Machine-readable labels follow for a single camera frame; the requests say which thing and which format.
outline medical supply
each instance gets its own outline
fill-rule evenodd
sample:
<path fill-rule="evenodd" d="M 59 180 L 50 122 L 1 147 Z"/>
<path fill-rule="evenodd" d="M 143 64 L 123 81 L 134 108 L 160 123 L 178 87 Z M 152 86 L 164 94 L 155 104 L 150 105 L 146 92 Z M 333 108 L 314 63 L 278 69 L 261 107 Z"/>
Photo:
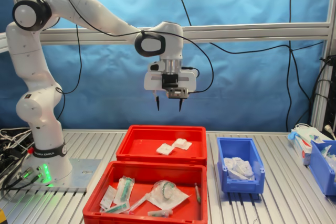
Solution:
<path fill-rule="evenodd" d="M 152 217 L 169 217 L 169 215 L 172 215 L 173 211 L 172 210 L 159 210 L 159 211 L 151 211 L 148 212 L 148 216 Z"/>
<path fill-rule="evenodd" d="M 164 210 L 173 209 L 188 197 L 189 196 L 181 192 L 174 183 L 167 180 L 161 180 L 154 184 L 151 191 L 151 197 L 148 201 Z"/>
<path fill-rule="evenodd" d="M 200 204 L 201 203 L 201 196 L 200 196 L 200 191 L 198 189 L 197 183 L 195 183 L 195 191 L 196 191 L 197 202 Z"/>
<path fill-rule="evenodd" d="M 130 209 L 130 203 L 126 201 L 125 203 L 121 205 L 116 205 L 116 206 L 113 206 L 107 209 L 105 212 L 108 212 L 110 214 L 120 214 L 122 212 L 127 211 L 128 209 Z"/>
<path fill-rule="evenodd" d="M 174 147 L 168 145 L 168 144 L 162 144 L 156 152 L 162 154 L 162 155 L 169 155 L 174 150 Z"/>
<path fill-rule="evenodd" d="M 249 161 L 244 161 L 240 157 L 224 158 L 224 164 L 228 169 L 229 178 L 254 180 L 254 173 Z"/>
<path fill-rule="evenodd" d="M 317 128 L 314 127 L 299 124 L 295 126 L 295 130 L 303 140 L 309 143 L 309 145 L 310 141 L 314 141 L 317 144 L 323 144 L 323 140 L 331 140 L 329 137 L 323 135 L 318 131 Z"/>
<path fill-rule="evenodd" d="M 295 152 L 301 157 L 303 165 L 309 165 L 311 156 L 311 144 L 303 140 L 296 130 L 288 134 L 287 139 L 293 145 Z"/>
<path fill-rule="evenodd" d="M 129 201 L 133 186 L 134 186 L 134 179 L 123 176 L 119 180 L 117 193 L 114 198 L 114 203 L 117 205 L 121 205 L 122 203 Z"/>
<path fill-rule="evenodd" d="M 178 138 L 176 141 L 172 144 L 173 147 L 180 148 L 183 150 L 189 149 L 189 147 L 192 145 L 191 142 L 187 142 L 186 139 Z"/>
<path fill-rule="evenodd" d="M 176 141 L 172 144 L 173 147 L 177 148 L 183 148 L 184 144 L 187 142 L 186 139 L 178 138 Z"/>
<path fill-rule="evenodd" d="M 245 177 L 244 175 L 236 172 L 235 170 L 230 170 L 228 169 L 229 172 L 229 178 L 230 179 L 241 179 L 241 180 L 247 180 L 247 177 Z"/>
<path fill-rule="evenodd" d="M 323 150 L 321 150 L 322 156 L 325 158 L 328 154 L 329 149 L 331 148 L 331 145 L 328 145 Z"/>
<path fill-rule="evenodd" d="M 111 207 L 114 197 L 116 196 L 117 190 L 115 190 L 112 186 L 109 186 L 104 194 L 103 199 L 100 202 L 100 207 L 104 210 Z"/>
<path fill-rule="evenodd" d="M 145 194 L 141 199 L 139 199 L 136 203 L 131 206 L 130 210 L 127 212 L 128 214 L 132 214 L 134 210 L 136 210 L 142 203 L 150 198 L 151 194 Z"/>

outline slotted metal surface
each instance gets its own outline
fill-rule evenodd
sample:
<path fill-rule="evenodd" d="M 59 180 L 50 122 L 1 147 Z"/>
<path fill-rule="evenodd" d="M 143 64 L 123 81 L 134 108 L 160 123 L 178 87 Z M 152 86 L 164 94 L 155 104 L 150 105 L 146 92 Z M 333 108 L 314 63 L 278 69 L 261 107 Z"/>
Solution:
<path fill-rule="evenodd" d="M 82 209 L 105 167 L 116 160 L 122 130 L 64 130 L 73 158 L 100 158 L 102 162 L 86 193 L 10 191 L 0 200 L 8 223 L 84 224 Z M 217 137 L 254 139 L 266 171 L 264 193 L 224 194 L 219 189 Z M 290 146 L 285 133 L 207 132 L 208 223 L 336 223 L 336 198 L 325 197 L 308 168 Z"/>

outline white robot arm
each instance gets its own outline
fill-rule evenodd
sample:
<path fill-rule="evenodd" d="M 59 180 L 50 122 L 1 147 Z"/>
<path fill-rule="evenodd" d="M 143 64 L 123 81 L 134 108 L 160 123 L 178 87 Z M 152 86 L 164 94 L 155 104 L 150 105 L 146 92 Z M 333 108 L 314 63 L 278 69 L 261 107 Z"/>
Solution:
<path fill-rule="evenodd" d="M 7 26 L 6 36 L 15 71 L 28 86 L 16 112 L 29 124 L 35 140 L 32 155 L 24 160 L 22 170 L 40 174 L 40 180 L 35 182 L 40 185 L 63 179 L 72 170 L 61 124 L 54 116 L 54 107 L 61 99 L 56 88 L 61 87 L 50 74 L 39 40 L 41 31 L 53 26 L 59 18 L 111 36 L 127 34 L 122 38 L 134 43 L 139 54 L 145 57 L 160 55 L 160 61 L 148 67 L 145 89 L 164 90 L 169 98 L 178 99 L 186 99 L 188 93 L 196 89 L 195 72 L 181 69 L 183 39 L 171 35 L 183 35 L 181 26 L 176 23 L 162 22 L 150 30 L 140 31 L 97 0 L 22 0 L 16 3 L 14 22 Z"/>

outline blue plastic bin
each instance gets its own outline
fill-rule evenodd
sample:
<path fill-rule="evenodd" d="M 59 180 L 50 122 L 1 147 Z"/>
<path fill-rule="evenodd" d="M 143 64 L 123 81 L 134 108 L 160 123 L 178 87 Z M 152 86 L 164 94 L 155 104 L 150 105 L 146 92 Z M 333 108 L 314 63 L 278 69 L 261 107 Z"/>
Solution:
<path fill-rule="evenodd" d="M 336 141 L 324 140 L 324 144 L 316 144 L 311 141 L 311 145 L 309 169 L 325 195 L 336 195 L 335 172 L 321 154 L 321 150 L 328 145 L 331 145 L 329 152 L 336 154 Z"/>
<path fill-rule="evenodd" d="M 222 191 L 225 193 L 262 194 L 265 169 L 252 138 L 218 137 L 218 171 Z M 240 157 L 249 161 L 256 180 L 230 179 L 224 157 Z"/>

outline blue curtain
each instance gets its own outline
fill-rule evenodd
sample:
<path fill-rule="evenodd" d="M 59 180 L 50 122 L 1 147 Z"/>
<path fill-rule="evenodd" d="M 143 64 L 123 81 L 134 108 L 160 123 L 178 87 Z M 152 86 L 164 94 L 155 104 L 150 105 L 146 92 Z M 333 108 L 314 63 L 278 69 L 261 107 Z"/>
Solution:
<path fill-rule="evenodd" d="M 187 26 L 180 0 L 99 0 L 113 13 L 135 26 L 155 26 L 163 20 Z M 2 0 L 0 31 L 12 21 L 12 0 Z M 184 0 L 193 25 L 288 22 L 289 0 Z M 292 0 L 292 22 L 324 22 L 329 0 Z M 58 28 L 75 25 L 62 20 Z M 293 41 L 300 48 L 319 41 Z M 229 51 L 258 50 L 288 44 L 287 41 L 230 42 L 218 45 Z M 277 48 L 253 54 L 230 55 L 210 44 L 201 44 L 215 71 L 212 87 L 183 102 L 160 94 L 160 112 L 152 92 L 143 89 L 147 65 L 158 57 L 144 58 L 132 45 L 83 45 L 83 70 L 77 90 L 67 95 L 60 118 L 63 128 L 126 129 L 132 124 L 201 125 L 207 130 L 284 131 L 289 98 L 286 88 L 288 49 Z M 77 46 L 43 46 L 47 63 L 63 90 L 77 83 Z M 311 94 L 317 77 L 322 45 L 295 51 L 300 82 Z M 199 68 L 197 89 L 208 86 L 211 69 L 205 56 L 185 44 L 183 65 Z M 25 125 L 15 112 L 20 96 L 27 91 L 15 75 L 8 53 L 0 55 L 0 126 Z M 297 85 L 291 62 L 289 76 L 292 109 L 289 126 L 308 108 Z M 62 101 L 55 108 L 58 115 Z"/>

